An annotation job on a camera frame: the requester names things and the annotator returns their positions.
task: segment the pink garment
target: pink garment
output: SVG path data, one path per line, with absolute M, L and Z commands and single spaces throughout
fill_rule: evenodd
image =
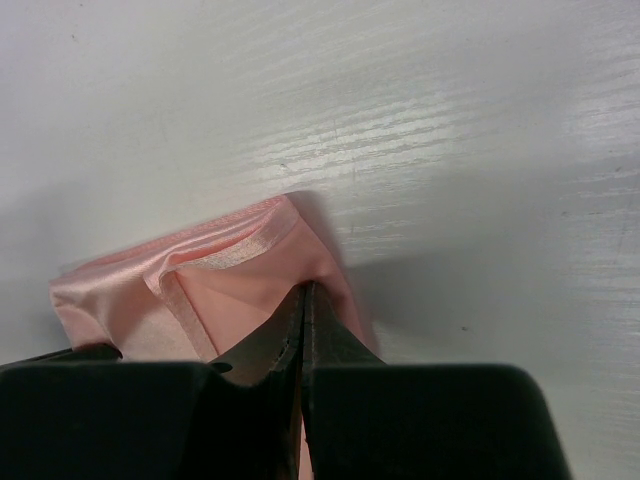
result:
M 285 196 L 87 263 L 53 280 L 50 295 L 73 347 L 210 361 L 306 280 L 324 284 L 340 319 L 371 343 L 338 265 Z

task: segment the pink satin fabric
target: pink satin fabric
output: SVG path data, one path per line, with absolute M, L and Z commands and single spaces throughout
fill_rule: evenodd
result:
M 344 324 L 373 344 L 336 261 L 285 196 L 87 263 L 53 280 L 50 296 L 73 347 L 210 361 L 307 280 L 322 283 Z M 300 478 L 311 478 L 304 441 Z

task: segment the pink underwear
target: pink underwear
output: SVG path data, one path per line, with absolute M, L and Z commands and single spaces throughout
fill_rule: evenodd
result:
M 342 322 L 371 346 L 336 261 L 285 196 L 87 263 L 53 280 L 50 294 L 73 347 L 211 361 L 308 280 L 328 289 Z M 310 478 L 306 455 L 300 478 Z

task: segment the white table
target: white table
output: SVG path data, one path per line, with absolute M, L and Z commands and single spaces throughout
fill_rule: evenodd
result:
M 634 0 L 10 0 L 0 55 L 0 363 L 61 271 L 306 191 L 385 358 L 520 365 L 639 478 Z

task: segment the wood grain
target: wood grain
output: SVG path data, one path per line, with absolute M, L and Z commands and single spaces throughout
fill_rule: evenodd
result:
M 313 192 L 387 359 L 521 365 L 576 478 L 638 478 L 635 2 L 0 12 L 0 362 L 65 346 L 70 264 Z

